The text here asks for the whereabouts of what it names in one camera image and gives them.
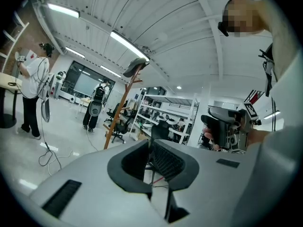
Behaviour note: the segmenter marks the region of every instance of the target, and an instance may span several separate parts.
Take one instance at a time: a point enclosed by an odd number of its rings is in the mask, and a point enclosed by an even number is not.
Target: ceiling
[[[270,33],[225,37],[216,28],[228,0],[42,0],[80,11],[74,18],[42,7],[51,36],[85,55],[87,63],[122,73],[137,56],[109,36],[116,30],[151,58],[135,87],[169,86],[178,92],[201,92],[205,83],[231,88],[245,98],[252,89],[264,90],[265,73],[259,49],[272,43]],[[124,76],[112,79],[122,83]]]

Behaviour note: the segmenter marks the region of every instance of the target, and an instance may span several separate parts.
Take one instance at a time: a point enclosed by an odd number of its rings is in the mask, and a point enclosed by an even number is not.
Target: white floor
[[[13,95],[6,92],[5,97],[5,113],[12,114]],[[42,135],[41,125],[41,100],[37,103],[37,121]],[[57,149],[56,154],[62,165],[62,168],[68,165],[73,160],[82,155],[95,152],[91,143],[97,150],[103,150],[105,144],[105,132],[103,121],[108,118],[106,113],[100,114],[99,123],[94,129],[93,133],[86,134],[82,128],[82,120],[86,109],[82,109],[76,118],[78,110],[77,104],[70,104],[67,100],[60,98],[59,100],[50,99],[51,118],[49,123],[42,120],[45,141],[49,146]],[[45,154],[46,149],[41,146],[44,144],[43,137],[41,140],[36,140],[31,133],[17,134],[17,127],[23,123],[23,103],[22,95],[18,95],[16,107],[17,124],[10,129],[0,129],[0,167],[6,178],[9,186],[14,191],[19,191],[25,195],[29,195],[37,186],[47,179],[50,175],[48,166],[40,166],[38,159]],[[128,137],[129,134],[124,135],[126,142],[133,141]],[[114,143],[109,144],[110,147],[120,145],[122,142],[116,139]],[[45,164],[49,157],[41,159],[41,164]],[[60,169],[59,164],[54,161],[49,171],[55,174]],[[146,171],[144,181],[150,183],[151,171]],[[156,181],[161,176],[155,175]],[[156,186],[167,185],[167,182],[161,180],[155,184]],[[152,204],[164,216],[166,208],[168,191],[166,188],[153,188]]]

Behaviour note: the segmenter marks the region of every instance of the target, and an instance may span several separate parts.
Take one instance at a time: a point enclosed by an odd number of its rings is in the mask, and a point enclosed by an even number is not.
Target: wooden stand
[[[122,106],[124,104],[124,101],[126,100],[126,97],[127,97],[127,94],[129,92],[129,90],[131,89],[133,83],[142,81],[142,80],[135,81],[136,76],[138,75],[138,72],[140,71],[141,67],[142,67],[142,64],[138,66],[137,70],[135,71],[135,73],[134,73],[132,79],[130,80],[130,82],[128,83],[128,85],[125,84],[124,95],[123,95],[123,97],[121,99],[121,102],[119,104],[119,107],[118,107],[118,109],[116,111],[116,114],[114,116],[113,122],[112,122],[112,124],[111,124],[111,126],[109,128],[109,132],[106,134],[106,142],[105,142],[105,145],[104,145],[104,149],[108,148],[110,137],[113,134],[113,131],[114,131],[114,128],[115,128],[115,125],[116,125],[116,121],[119,118],[120,111],[122,110]]]

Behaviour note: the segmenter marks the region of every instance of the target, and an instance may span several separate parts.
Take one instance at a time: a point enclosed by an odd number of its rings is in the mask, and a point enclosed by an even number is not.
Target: hand
[[[212,136],[212,131],[208,128],[202,129],[204,132],[204,136],[210,140],[214,140]],[[269,131],[258,131],[255,129],[251,129],[250,132],[247,134],[247,145],[246,147],[250,146],[253,143],[263,142],[264,138],[269,134]],[[214,150],[221,150],[222,148],[219,145],[214,145]]]
[[[204,136],[206,138],[208,138],[210,140],[214,140],[213,135],[212,135],[212,131],[210,129],[204,128],[204,129],[202,129],[202,131],[204,132]],[[221,149],[222,148],[219,145],[217,145],[217,144],[214,145],[214,150],[215,151],[218,151],[218,150],[221,150]]]

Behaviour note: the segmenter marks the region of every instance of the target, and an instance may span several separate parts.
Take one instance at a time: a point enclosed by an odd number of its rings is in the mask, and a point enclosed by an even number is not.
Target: man in white shirt
[[[37,57],[28,66],[25,66],[22,62],[17,63],[23,76],[21,93],[23,95],[24,108],[24,123],[18,129],[18,132],[25,131],[29,133],[32,130],[32,135],[37,140],[41,139],[36,116],[36,104],[39,99],[38,94],[40,93],[39,88],[45,82],[45,77],[48,75],[48,57],[51,57],[54,50],[54,47],[50,44],[40,44],[40,47],[42,57]]]
[[[102,83],[97,84],[94,88],[94,92],[98,87],[103,87],[103,89],[105,91],[105,94],[103,96],[102,106],[104,106],[107,102],[108,93],[109,93],[109,84],[110,84],[110,81],[107,78],[105,78],[105,79],[103,79]],[[86,110],[86,113],[85,113],[85,116],[84,116],[84,119],[83,119],[83,128],[87,129],[87,125],[88,125],[89,126],[88,131],[93,132],[93,129],[96,127],[96,124],[97,124],[98,116],[93,117],[93,116],[90,115],[90,113],[89,113],[90,104],[91,104],[91,102],[89,103],[89,105],[87,107],[87,110]]]
[[[61,88],[62,88],[62,84],[63,84],[63,82],[64,82],[64,80],[65,80],[65,77],[66,77],[66,72],[64,71],[64,72],[59,72],[58,74],[57,74],[57,76],[58,75],[60,75],[60,79],[57,79],[57,82],[56,82],[56,86],[55,86],[55,90],[54,90],[54,98],[56,99],[56,100],[58,100],[59,99],[59,93],[60,93],[60,90],[61,90]]]
[[[274,73],[278,82],[270,91],[284,118],[284,126],[303,124],[303,56],[302,48],[287,18],[272,0],[229,0],[218,28],[228,32],[257,34],[264,30],[273,36],[272,54]],[[203,129],[205,136],[213,139],[210,129]],[[268,131],[252,129],[247,146],[263,142]]]

